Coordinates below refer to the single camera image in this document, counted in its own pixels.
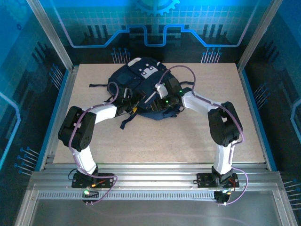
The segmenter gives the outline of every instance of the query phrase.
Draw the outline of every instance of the enclosure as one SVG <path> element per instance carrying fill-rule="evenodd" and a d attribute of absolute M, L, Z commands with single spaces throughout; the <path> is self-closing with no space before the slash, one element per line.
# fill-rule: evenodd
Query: enclosure
<path fill-rule="evenodd" d="M 300 224 L 300 1 L 3 0 L 0 12 L 1 225 Z M 107 100 L 89 84 L 136 57 L 188 66 L 199 94 L 234 104 L 246 141 L 233 166 L 249 176 L 235 204 L 216 205 L 192 182 L 211 171 L 215 146 L 208 119 L 190 109 L 124 130 L 128 115 L 97 124 L 93 158 L 119 179 L 95 206 L 71 187 L 62 122 L 71 106 Z M 231 199 L 247 182 L 237 173 Z"/>

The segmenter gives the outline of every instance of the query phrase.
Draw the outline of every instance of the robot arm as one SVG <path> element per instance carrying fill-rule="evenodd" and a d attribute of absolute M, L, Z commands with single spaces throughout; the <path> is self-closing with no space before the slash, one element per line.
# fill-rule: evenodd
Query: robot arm
<path fill-rule="evenodd" d="M 79 116 L 85 110 L 86 109 L 81 109 L 75 106 L 70 108 L 59 131 L 59 139 L 63 141 L 65 146 L 68 146 L 74 126 Z M 72 149 L 74 150 L 73 158 L 75 162 L 79 163 L 79 172 L 85 174 L 85 171 L 91 175 L 97 175 L 97 164 L 94 162 L 90 150 L 90 142 L 92 140 L 94 125 L 106 119 L 114 118 L 116 111 L 117 107 L 115 105 L 107 104 L 105 106 L 92 109 L 83 118 L 71 145 Z"/>
<path fill-rule="evenodd" d="M 212 173 L 218 178 L 220 184 L 232 176 L 234 144 L 239 139 L 239 131 L 229 115 L 219 108 L 218 105 L 226 107 L 241 126 L 234 106 L 230 102 L 222 104 L 196 93 L 193 95 L 190 88 L 183 89 L 181 96 L 184 107 L 208 116 L 210 134 L 216 143 L 216 154 Z"/>

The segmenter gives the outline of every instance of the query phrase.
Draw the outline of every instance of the black mounting bracket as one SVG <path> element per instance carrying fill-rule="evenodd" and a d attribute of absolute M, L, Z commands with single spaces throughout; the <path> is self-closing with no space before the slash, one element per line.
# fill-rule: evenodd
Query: black mounting bracket
<path fill-rule="evenodd" d="M 220 183 L 212 173 L 198 173 L 197 179 L 193 181 L 194 184 L 198 185 L 198 188 L 233 188 L 234 185 L 230 182 L 231 179 L 235 183 L 235 188 L 239 188 L 238 176 L 233 173 L 228 180 Z"/>
<path fill-rule="evenodd" d="M 72 185 L 73 188 L 111 188 L 114 184 L 114 174 L 112 173 L 98 173 L 101 177 L 112 176 L 112 178 L 93 178 L 91 176 L 80 173 L 78 170 L 73 175 Z"/>

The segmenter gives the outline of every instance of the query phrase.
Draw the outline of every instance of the black strap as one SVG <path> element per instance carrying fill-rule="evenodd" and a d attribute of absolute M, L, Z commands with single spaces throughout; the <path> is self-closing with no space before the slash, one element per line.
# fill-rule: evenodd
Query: black strap
<path fill-rule="evenodd" d="M 133 120 L 133 118 L 134 118 L 136 115 L 137 115 L 137 113 L 134 113 L 134 114 L 132 114 L 128 119 L 123 120 L 123 122 L 121 123 L 120 128 L 121 128 L 121 129 L 124 129 L 124 127 L 126 126 L 126 124 L 127 124 L 129 121 Z"/>
<path fill-rule="evenodd" d="M 89 87 L 98 87 L 98 86 L 107 87 L 108 84 L 90 84 L 89 85 Z"/>
<path fill-rule="evenodd" d="M 182 82 L 180 82 L 180 85 L 183 85 L 183 84 L 193 85 L 193 82 L 192 81 L 182 81 Z"/>
<path fill-rule="evenodd" d="M 105 103 L 110 102 L 110 100 L 113 98 L 113 96 L 110 96 L 109 99 L 107 99 L 106 101 L 104 101 Z"/>

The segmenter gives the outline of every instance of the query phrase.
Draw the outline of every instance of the cable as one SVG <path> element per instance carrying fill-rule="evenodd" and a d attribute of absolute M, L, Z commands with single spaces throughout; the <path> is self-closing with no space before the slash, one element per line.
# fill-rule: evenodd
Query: cable
<path fill-rule="evenodd" d="M 91 111 L 91 110 L 94 109 L 94 108 L 98 108 L 98 107 L 101 107 L 101 106 L 109 105 L 109 104 L 113 103 L 113 102 L 116 100 L 116 98 L 117 98 L 117 96 L 118 96 L 118 93 L 119 93 L 119 88 L 118 88 L 117 83 L 115 83 L 115 82 L 109 82 L 109 83 L 108 83 L 108 86 L 110 86 L 111 84 L 114 84 L 114 85 L 116 86 L 116 94 L 115 94 L 115 97 L 114 97 L 110 102 L 108 102 L 108 103 L 99 104 L 99 105 L 94 105 L 94 106 L 88 108 L 87 110 L 85 110 L 85 111 L 83 112 L 83 114 L 81 114 L 81 116 L 79 117 L 79 119 L 78 119 L 78 121 L 77 121 L 77 123 L 76 123 L 76 125 L 75 125 L 75 127 L 74 127 L 74 130 L 73 130 L 73 132 L 72 132 L 72 134 L 71 134 L 69 143 L 68 143 L 68 147 L 69 147 L 70 151 L 72 152 L 73 159 L 74 159 L 75 163 L 77 164 L 78 168 L 80 168 L 80 170 L 81 170 L 84 174 L 86 174 L 86 175 L 88 175 L 88 176 L 90 176 L 90 177 L 93 177 L 93 178 L 97 178 L 97 179 L 107 179 L 107 178 L 114 178 L 114 179 L 115 179 L 115 180 L 114 180 L 114 183 L 112 184 L 112 187 L 110 187 L 109 190 L 108 190 L 108 191 L 107 191 L 107 192 L 106 192 L 99 200 L 97 200 L 97 201 L 95 201 L 95 202 L 91 202 L 91 205 L 93 205 L 93 203 L 98 203 L 98 202 L 100 202 L 101 200 L 104 199 L 104 197 L 105 197 L 105 196 L 112 190 L 112 188 L 115 186 L 115 184 L 116 184 L 116 182 L 117 182 L 117 180 L 118 180 L 118 177 L 117 177 L 116 175 L 114 175 L 114 176 L 95 176 L 95 175 L 89 174 L 87 171 L 85 171 L 85 170 L 80 166 L 80 163 L 79 163 L 78 159 L 75 157 L 75 152 L 76 152 L 76 151 L 72 148 L 71 144 L 72 144 L 72 140 L 74 139 L 76 130 L 78 129 L 79 124 L 80 124 L 80 122 L 82 121 L 82 119 L 83 119 L 83 117 L 85 116 L 86 113 L 88 113 L 89 111 Z"/>
<path fill-rule="evenodd" d="M 70 176 L 70 174 L 71 174 L 73 171 L 75 171 L 75 170 L 77 170 L 77 169 L 72 169 L 72 170 L 69 172 L 69 174 L 68 174 L 68 176 L 67 176 L 69 180 L 73 180 L 73 179 L 70 179 L 69 176 Z"/>
<path fill-rule="evenodd" d="M 229 205 L 229 204 L 233 204 L 233 203 L 235 203 L 238 199 L 240 199 L 240 198 L 243 196 L 243 194 L 246 192 L 246 188 L 247 188 L 248 185 L 249 185 L 249 177 L 248 177 L 247 173 L 244 172 L 242 169 L 238 169 L 238 168 L 235 168 L 235 167 L 233 167 L 233 166 L 232 166 L 232 168 L 233 168 L 234 170 L 238 170 L 238 171 L 244 173 L 244 175 L 246 176 L 246 186 L 244 187 L 242 193 L 240 194 L 240 196 L 239 196 L 237 199 L 235 199 L 235 200 L 233 200 L 233 201 L 231 201 L 231 202 L 229 202 L 229 203 L 224 204 L 225 206 L 226 206 L 226 205 Z"/>
<path fill-rule="evenodd" d="M 194 93 L 194 87 L 195 87 L 195 85 L 196 85 L 196 80 L 197 80 L 197 78 L 196 78 L 196 75 L 195 75 L 195 73 L 193 72 L 193 70 L 192 70 L 191 68 L 189 68 L 188 66 L 184 66 L 184 65 L 175 65 L 175 66 L 172 66 L 172 67 L 170 67 L 169 69 L 167 69 L 167 70 L 163 73 L 163 75 L 161 76 L 161 78 L 160 78 L 158 84 L 161 84 L 163 77 L 164 77 L 169 71 L 171 71 L 171 69 L 173 69 L 173 68 L 175 68 L 175 67 L 184 67 L 184 68 L 188 69 L 188 70 L 192 73 L 192 75 L 193 75 L 193 85 L 192 85 L 191 92 L 192 92 L 193 96 L 195 96 L 196 98 L 198 98 L 198 99 L 200 99 L 200 100 L 202 100 L 202 101 L 205 101 L 206 103 L 208 103 L 208 104 L 210 104 L 210 105 L 213 105 L 213 106 L 216 106 L 216 107 L 221 108 L 223 111 L 225 111 L 225 112 L 231 117 L 231 119 L 233 120 L 234 124 L 236 125 L 236 127 L 237 127 L 237 129 L 238 129 L 238 131 L 239 131 L 239 134 L 241 135 L 241 141 L 236 142 L 235 144 L 232 144 L 231 147 L 234 147 L 235 145 L 238 145 L 238 144 L 243 143 L 243 142 L 245 141 L 245 135 L 244 135 L 243 130 L 242 130 L 242 128 L 240 127 L 238 121 L 237 121 L 236 118 L 234 117 L 234 115 L 233 115 L 227 108 L 223 107 L 222 105 L 219 105 L 219 104 L 216 104 L 216 103 L 212 103 L 211 101 L 209 101 L 209 100 L 207 100 L 207 99 L 205 99 L 205 98 L 203 98 L 203 97 L 200 97 L 200 96 L 198 96 L 198 95 L 195 95 L 195 93 Z M 230 160 L 231 160 L 231 156 L 232 156 L 232 155 L 233 155 L 233 149 L 231 148 L 231 149 L 230 149 L 229 164 L 230 164 Z M 232 202 L 229 202 L 229 203 L 224 203 L 224 205 L 229 205 L 229 204 L 235 203 L 238 199 L 240 199 L 240 197 L 245 193 L 246 188 L 248 187 L 248 184 L 249 184 L 249 178 L 248 178 L 248 175 L 246 174 L 246 172 L 244 172 L 242 169 L 237 169 L 237 168 L 235 168 L 235 167 L 233 167 L 233 166 L 232 166 L 232 168 L 233 168 L 234 170 L 241 171 L 241 172 L 243 172 L 243 173 L 245 174 L 245 176 L 246 176 L 246 186 L 245 186 L 245 188 L 244 188 L 242 194 L 241 194 L 236 200 L 234 200 L 234 201 L 232 201 Z"/>
<path fill-rule="evenodd" d="M 229 181 L 230 181 L 230 182 L 233 184 L 233 188 L 234 188 L 234 191 L 233 191 L 233 192 L 235 192 L 235 189 L 236 189 L 236 188 L 235 188 L 235 187 L 236 187 L 236 183 L 235 183 L 235 181 L 233 181 L 233 180 L 232 180 L 232 179 L 230 179 L 230 178 L 229 178 Z"/>

